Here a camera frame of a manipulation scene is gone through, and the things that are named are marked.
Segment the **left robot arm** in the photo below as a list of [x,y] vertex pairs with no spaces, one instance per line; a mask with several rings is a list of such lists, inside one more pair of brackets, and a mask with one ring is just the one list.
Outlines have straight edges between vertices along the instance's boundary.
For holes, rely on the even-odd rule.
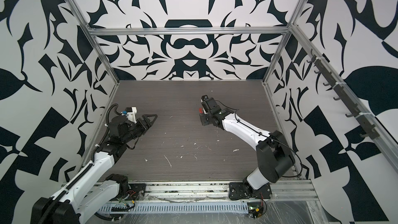
[[93,190],[98,180],[122,157],[128,143],[137,141],[153,126],[157,115],[142,115],[135,121],[123,112],[107,124],[105,138],[91,160],[77,175],[49,198],[40,198],[32,208],[32,224],[84,224],[108,201],[128,195],[128,178],[112,174]]

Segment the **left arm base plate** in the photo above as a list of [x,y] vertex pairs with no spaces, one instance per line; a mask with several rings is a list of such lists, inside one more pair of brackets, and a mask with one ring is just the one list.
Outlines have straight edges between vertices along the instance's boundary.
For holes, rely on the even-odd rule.
[[145,195],[146,195],[145,183],[132,183],[129,184],[126,193],[122,195],[122,199],[124,201],[137,201],[143,199]]

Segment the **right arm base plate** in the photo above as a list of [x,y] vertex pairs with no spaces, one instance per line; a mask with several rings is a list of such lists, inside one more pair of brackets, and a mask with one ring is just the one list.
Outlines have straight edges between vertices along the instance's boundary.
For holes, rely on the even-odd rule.
[[270,184],[262,186],[260,189],[252,189],[248,183],[229,183],[229,199],[270,199],[272,194]]

